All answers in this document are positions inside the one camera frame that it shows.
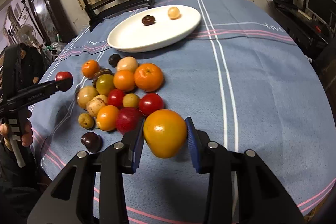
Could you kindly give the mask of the left hand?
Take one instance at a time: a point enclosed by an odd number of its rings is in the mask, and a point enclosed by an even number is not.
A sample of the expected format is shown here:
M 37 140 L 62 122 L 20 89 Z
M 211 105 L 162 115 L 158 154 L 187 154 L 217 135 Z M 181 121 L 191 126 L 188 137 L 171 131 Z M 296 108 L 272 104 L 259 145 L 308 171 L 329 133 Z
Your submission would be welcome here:
M 33 131 L 32 125 L 29 118 L 32 116 L 32 112 L 29 109 L 24 109 L 21 111 L 22 117 L 25 118 L 25 124 L 23 126 L 23 135 L 21 136 L 22 146 L 29 147 L 33 143 Z M 4 138 L 5 146 L 12 151 L 12 146 L 10 144 L 9 133 L 11 133 L 11 127 L 7 124 L 1 124 L 1 135 Z

